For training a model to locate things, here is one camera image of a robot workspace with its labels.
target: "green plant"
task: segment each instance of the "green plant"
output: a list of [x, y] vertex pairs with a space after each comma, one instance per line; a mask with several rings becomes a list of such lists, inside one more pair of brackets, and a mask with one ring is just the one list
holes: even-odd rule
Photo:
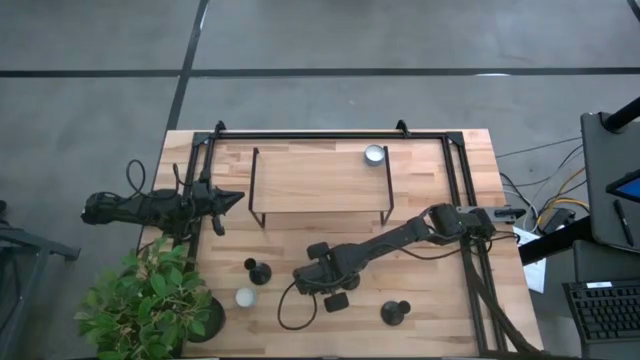
[[197, 272], [184, 273], [184, 247], [160, 251], [157, 239], [140, 256], [122, 259], [124, 271], [106, 272], [75, 315], [81, 335], [102, 360], [165, 359], [190, 334], [204, 335], [211, 293]]

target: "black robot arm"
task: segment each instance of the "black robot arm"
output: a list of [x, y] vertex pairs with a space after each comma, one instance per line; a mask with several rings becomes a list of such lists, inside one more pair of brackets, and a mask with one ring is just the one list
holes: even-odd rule
[[121, 221], [155, 226], [164, 233], [184, 237], [194, 219], [211, 215], [214, 230], [218, 235], [224, 235], [224, 228], [219, 224], [219, 215], [231, 209], [244, 193], [218, 188], [208, 190], [203, 183], [195, 183], [193, 190], [193, 195], [187, 199], [173, 189], [137, 194], [131, 198], [115, 197], [110, 193], [95, 193], [87, 199], [81, 218], [91, 225]]
[[[496, 209], [493, 214], [500, 211], [513, 212], [513, 209]], [[433, 227], [425, 222], [427, 215]], [[318, 262], [295, 269], [293, 277], [301, 294], [333, 294], [325, 299], [325, 307], [329, 312], [336, 311], [348, 306], [346, 295], [336, 295], [336, 291], [357, 287], [358, 273], [369, 261], [417, 241], [447, 245], [464, 236], [490, 239], [495, 231], [492, 216], [483, 208], [472, 208], [465, 213], [453, 205], [439, 204], [409, 219], [404, 225], [361, 244], [340, 244], [333, 248], [324, 242], [311, 245], [307, 248], [307, 255], [312, 260], [318, 259]], [[332, 298], [338, 305], [331, 305]]]
[[[186, 239], [194, 229], [192, 224], [205, 215], [211, 216], [213, 229], [224, 235], [220, 215], [226, 214], [233, 205], [244, 197], [241, 191], [224, 191], [211, 185], [211, 162], [213, 143], [218, 132], [224, 130], [219, 122], [213, 134], [205, 134], [194, 140], [189, 158], [187, 178], [181, 182], [177, 165], [173, 165], [176, 178], [175, 189], [160, 189], [148, 194], [140, 190], [144, 186], [145, 170], [142, 163], [132, 160], [127, 166], [127, 180], [134, 188], [134, 194], [123, 198], [110, 192], [98, 192], [89, 196], [82, 211], [82, 220], [91, 225], [121, 221], [144, 226], [155, 226], [164, 233], [178, 239]], [[200, 177], [194, 179], [200, 145], [206, 144], [204, 166]], [[131, 182], [129, 170], [133, 163], [140, 165], [142, 184], [138, 187]], [[178, 193], [178, 185], [184, 185], [183, 194]]]

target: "gray floor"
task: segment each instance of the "gray floor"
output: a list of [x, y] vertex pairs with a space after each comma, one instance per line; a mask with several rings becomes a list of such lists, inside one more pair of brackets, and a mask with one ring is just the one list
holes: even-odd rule
[[[0, 70], [179, 69], [197, 0], [0, 3]], [[640, 66], [640, 23], [624, 0], [211, 0], [194, 68]], [[21, 359], [91, 356], [73, 313], [95, 277], [117, 268], [139, 227], [84, 225], [95, 191], [129, 193], [131, 158], [155, 170], [177, 79], [0, 78], [0, 198], [9, 220], [81, 246], [54, 259]], [[497, 154], [578, 136], [579, 115], [638, 96], [640, 76], [191, 79], [178, 129], [489, 128]], [[516, 183], [551, 174], [577, 142], [499, 160]], [[555, 194], [577, 158], [538, 195]], [[524, 188], [532, 197], [536, 188]], [[586, 189], [573, 196], [587, 200]], [[511, 195], [507, 199], [521, 205]], [[548, 262], [532, 294], [545, 347], [578, 354]]]

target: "black chess piece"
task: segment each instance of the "black chess piece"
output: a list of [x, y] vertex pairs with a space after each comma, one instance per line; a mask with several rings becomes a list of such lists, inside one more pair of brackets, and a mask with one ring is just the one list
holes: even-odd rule
[[396, 326], [402, 323], [404, 316], [411, 311], [411, 305], [406, 301], [387, 301], [380, 309], [382, 321], [387, 325]]
[[271, 280], [271, 267], [265, 263], [248, 258], [244, 261], [244, 268], [249, 270], [249, 279], [256, 285], [264, 285]]

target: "keyboard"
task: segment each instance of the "keyboard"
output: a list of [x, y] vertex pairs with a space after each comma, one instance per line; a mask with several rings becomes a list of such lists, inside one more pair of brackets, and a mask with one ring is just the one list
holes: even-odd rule
[[640, 340], [640, 279], [562, 287], [584, 343]]

